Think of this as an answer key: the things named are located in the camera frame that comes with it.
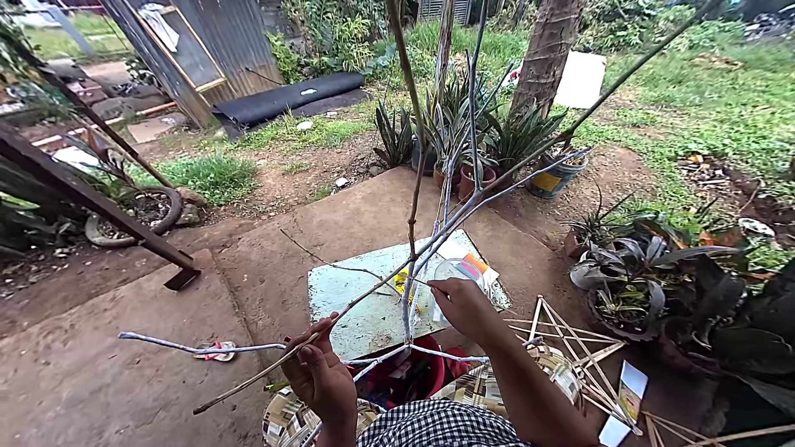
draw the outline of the tree trunk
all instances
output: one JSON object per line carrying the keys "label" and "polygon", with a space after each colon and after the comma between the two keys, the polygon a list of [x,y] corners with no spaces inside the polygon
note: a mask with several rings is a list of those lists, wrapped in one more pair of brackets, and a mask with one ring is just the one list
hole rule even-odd
{"label": "tree trunk", "polygon": [[452,26],[455,21],[455,4],[453,0],[444,0],[442,4],[442,21],[439,24],[439,48],[436,54],[436,75],[433,85],[439,104],[444,101],[444,84],[447,79],[447,67],[450,61],[450,44],[452,43]]}
{"label": "tree trunk", "polygon": [[568,51],[577,38],[584,0],[543,0],[525,53],[510,108],[520,115],[535,101],[546,117],[563,76]]}

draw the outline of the green leaf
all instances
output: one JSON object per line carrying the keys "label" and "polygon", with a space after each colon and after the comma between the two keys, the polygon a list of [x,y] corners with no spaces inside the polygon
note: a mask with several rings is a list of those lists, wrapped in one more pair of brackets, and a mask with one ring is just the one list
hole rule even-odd
{"label": "green leaf", "polygon": [[767,402],[770,402],[770,404],[777,407],[779,410],[795,418],[795,390],[790,390],[789,388],[780,387],[747,376],[741,375],[739,378],[753,388],[756,394],[762,396]]}
{"label": "green leaf", "polygon": [[721,247],[717,245],[683,248],[681,250],[672,251],[667,255],[662,255],[661,257],[656,258],[652,262],[650,262],[649,265],[661,266],[664,264],[673,264],[675,262],[681,261],[682,259],[695,258],[698,255],[706,255],[707,253],[712,253],[712,254],[720,253],[722,255],[733,255],[734,253],[740,253],[741,251],[742,250],[737,248]]}

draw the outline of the metal wall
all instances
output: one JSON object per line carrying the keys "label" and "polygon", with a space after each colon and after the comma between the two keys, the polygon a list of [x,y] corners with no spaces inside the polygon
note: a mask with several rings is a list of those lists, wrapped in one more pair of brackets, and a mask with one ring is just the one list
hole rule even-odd
{"label": "metal wall", "polygon": [[[276,32],[277,24],[266,22],[257,0],[102,0],[165,90],[196,124],[206,126],[212,121],[207,104],[130,10],[151,2],[180,8],[227,78],[225,84],[204,92],[210,104],[279,87],[277,82],[282,82],[282,78],[265,35],[265,31]],[[277,82],[265,80],[247,68]]]}

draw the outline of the old tire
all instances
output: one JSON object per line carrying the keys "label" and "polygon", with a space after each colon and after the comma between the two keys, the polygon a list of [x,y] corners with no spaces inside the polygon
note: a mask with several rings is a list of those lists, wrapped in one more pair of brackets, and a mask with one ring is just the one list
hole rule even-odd
{"label": "old tire", "polygon": [[[182,214],[182,197],[177,190],[166,188],[165,186],[144,186],[135,191],[128,192],[122,196],[122,198],[126,196],[134,196],[140,191],[163,192],[166,196],[168,196],[169,202],[171,204],[169,214],[167,214],[159,224],[150,228],[152,233],[156,235],[162,235],[180,218],[180,214]],[[85,232],[88,240],[95,245],[99,245],[100,247],[120,248],[129,247],[138,243],[138,240],[134,237],[122,239],[112,239],[105,237],[99,230],[99,216],[96,214],[91,214],[88,217],[88,220],[86,221]]]}

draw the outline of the yellow label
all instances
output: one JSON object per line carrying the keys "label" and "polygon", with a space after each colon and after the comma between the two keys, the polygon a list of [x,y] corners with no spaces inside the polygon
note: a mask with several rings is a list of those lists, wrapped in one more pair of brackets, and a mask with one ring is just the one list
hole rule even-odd
{"label": "yellow label", "polygon": [[552,192],[557,184],[560,183],[560,177],[555,177],[550,173],[540,173],[533,177],[530,183],[536,185],[540,189]]}
{"label": "yellow label", "polygon": [[[399,274],[395,275],[395,289],[400,291],[401,294],[405,292],[405,280],[409,277],[409,269],[403,269]],[[414,296],[409,294],[409,303],[414,301]]]}

